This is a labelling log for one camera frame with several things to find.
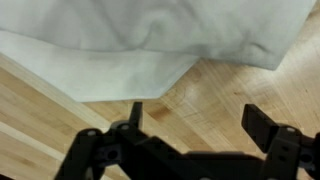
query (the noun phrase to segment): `wooden table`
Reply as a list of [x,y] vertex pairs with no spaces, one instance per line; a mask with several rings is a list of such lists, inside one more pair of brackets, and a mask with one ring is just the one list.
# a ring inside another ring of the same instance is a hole
[[[143,131],[181,152],[244,151],[263,157],[240,126],[254,103],[279,123],[314,136],[320,131],[320,13],[304,29],[276,71],[202,60],[163,97],[144,100]],[[75,134],[106,131],[127,119],[133,101],[78,103],[0,56],[0,174],[52,179]],[[105,179],[127,179],[118,167]],[[299,175],[307,179],[304,173]]]

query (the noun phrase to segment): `white cloth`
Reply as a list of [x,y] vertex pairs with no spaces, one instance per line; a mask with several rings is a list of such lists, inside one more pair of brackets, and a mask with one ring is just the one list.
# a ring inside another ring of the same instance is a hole
[[197,60],[275,69],[315,0],[0,0],[0,52],[77,101],[156,98]]

